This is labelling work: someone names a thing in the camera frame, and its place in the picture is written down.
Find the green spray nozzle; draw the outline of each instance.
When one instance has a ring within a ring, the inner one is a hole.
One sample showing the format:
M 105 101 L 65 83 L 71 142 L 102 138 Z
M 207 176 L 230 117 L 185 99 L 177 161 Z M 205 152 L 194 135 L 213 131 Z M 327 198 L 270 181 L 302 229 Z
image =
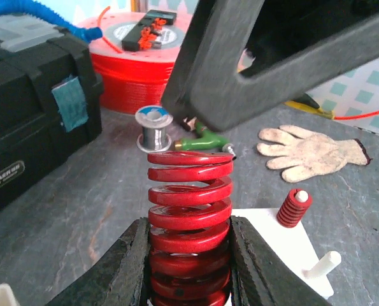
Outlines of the green spray nozzle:
M 175 150 L 189 151 L 219 148 L 222 151 L 229 152 L 235 156 L 233 145 L 229 143 L 229 140 L 226 137 L 212 132 L 198 120 L 195 122 L 195 131 L 200 136 L 199 138 L 181 138 L 174 143 Z

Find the solder spool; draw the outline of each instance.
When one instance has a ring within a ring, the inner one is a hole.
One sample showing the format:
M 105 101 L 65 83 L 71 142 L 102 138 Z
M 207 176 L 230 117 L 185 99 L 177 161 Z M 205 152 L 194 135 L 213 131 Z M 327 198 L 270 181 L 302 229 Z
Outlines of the solder spool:
M 137 147 L 146 153 L 167 151 L 172 139 L 166 132 L 173 118 L 158 105 L 141 107 L 135 115 L 136 121 L 143 128 L 137 138 Z

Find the black toolbox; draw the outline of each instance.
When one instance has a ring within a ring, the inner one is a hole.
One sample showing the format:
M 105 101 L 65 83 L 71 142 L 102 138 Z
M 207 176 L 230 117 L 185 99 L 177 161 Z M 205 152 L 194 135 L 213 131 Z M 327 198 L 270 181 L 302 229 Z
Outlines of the black toolbox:
M 0 16 L 0 210 L 101 133 L 103 90 L 84 42 Z

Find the white plastic block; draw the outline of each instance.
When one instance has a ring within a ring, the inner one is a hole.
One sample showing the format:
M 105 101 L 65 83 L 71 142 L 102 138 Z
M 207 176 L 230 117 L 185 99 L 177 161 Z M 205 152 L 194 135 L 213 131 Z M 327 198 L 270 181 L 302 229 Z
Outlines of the white plastic block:
M 0 306 L 20 306 L 8 284 L 0 285 Z
M 334 290 L 326 274 L 306 277 L 307 271 L 318 263 L 318 256 L 303 224 L 300 221 L 294 228 L 285 228 L 278 223 L 277 212 L 278 208 L 234 209 L 232 215 L 246 217 L 285 265 L 319 295 L 328 299 L 334 294 Z
M 300 190 L 300 191 L 298 191 L 297 194 L 296 194 L 296 200 L 297 200 L 298 202 L 300 202 L 300 203 L 305 203 L 305 202 L 307 202 L 309 197 L 310 197 L 310 196 L 308 196 L 308 193 L 307 193 L 306 191 L 304 191 L 304 190 Z
M 311 268 L 311 270 L 306 271 L 305 276 L 307 279 L 325 276 L 334 270 L 341 262 L 341 254 L 336 251 L 330 251 L 325 254 L 325 256 Z

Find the spring coil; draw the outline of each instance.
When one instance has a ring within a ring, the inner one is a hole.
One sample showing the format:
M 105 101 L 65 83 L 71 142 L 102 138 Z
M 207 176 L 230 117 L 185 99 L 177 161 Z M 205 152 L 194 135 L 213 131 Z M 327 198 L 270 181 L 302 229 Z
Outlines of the spring coil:
M 229 218 L 232 155 L 200 152 L 151 153 L 158 182 L 202 182 L 206 186 L 153 187 L 148 199 L 150 266 L 154 306 L 224 306 L 230 293 Z

